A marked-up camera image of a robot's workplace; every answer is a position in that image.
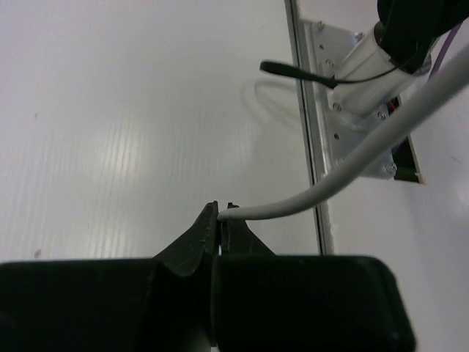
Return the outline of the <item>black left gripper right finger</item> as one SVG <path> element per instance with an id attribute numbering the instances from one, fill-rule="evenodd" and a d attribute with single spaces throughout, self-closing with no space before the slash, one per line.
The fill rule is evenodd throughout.
<path id="1" fill-rule="evenodd" d="M 243 220 L 220 223 L 214 330 L 221 351 L 414 351 L 390 268 L 374 257 L 273 253 Z"/>

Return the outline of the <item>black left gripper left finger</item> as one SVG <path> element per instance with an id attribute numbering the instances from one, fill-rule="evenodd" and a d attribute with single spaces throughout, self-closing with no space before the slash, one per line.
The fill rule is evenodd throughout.
<path id="1" fill-rule="evenodd" d="M 3 351 L 210 351 L 218 205 L 154 257 L 1 265 Z"/>

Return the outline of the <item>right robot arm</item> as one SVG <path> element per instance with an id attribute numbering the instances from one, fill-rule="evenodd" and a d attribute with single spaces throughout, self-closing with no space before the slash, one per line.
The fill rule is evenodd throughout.
<path id="1" fill-rule="evenodd" d="M 421 75 L 434 41 L 468 18 L 467 1 L 379 1 L 379 21 L 331 77 L 265 60 L 260 70 L 332 89 L 341 107 L 366 115 Z"/>

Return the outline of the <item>aluminium table edge rail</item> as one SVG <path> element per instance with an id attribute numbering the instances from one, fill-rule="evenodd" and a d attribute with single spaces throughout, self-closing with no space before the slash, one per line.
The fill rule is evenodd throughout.
<path id="1" fill-rule="evenodd" d="M 305 26 L 301 23 L 300 9 L 296 1 L 285 1 L 292 58 L 295 66 L 308 70 L 309 54 Z M 305 81 L 296 83 L 303 138 L 306 150 L 306 164 L 311 186 L 325 175 L 327 158 L 322 149 L 322 135 L 317 119 L 317 105 L 314 101 L 314 85 Z M 328 205 L 324 202 L 314 209 L 317 229 L 317 243 L 321 255 L 333 254 L 333 236 Z"/>

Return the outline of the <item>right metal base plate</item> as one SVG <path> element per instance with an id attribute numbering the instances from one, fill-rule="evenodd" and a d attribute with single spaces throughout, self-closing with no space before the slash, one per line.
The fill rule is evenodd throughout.
<path id="1" fill-rule="evenodd" d="M 349 52 L 363 38 L 362 33 L 340 29 L 323 22 L 303 21 L 301 66 L 318 76 L 331 77 Z M 368 115 L 347 111 L 333 90 L 318 83 L 305 85 L 313 141 L 312 152 L 326 175 L 338 166 L 375 128 L 385 122 L 385 106 Z"/>

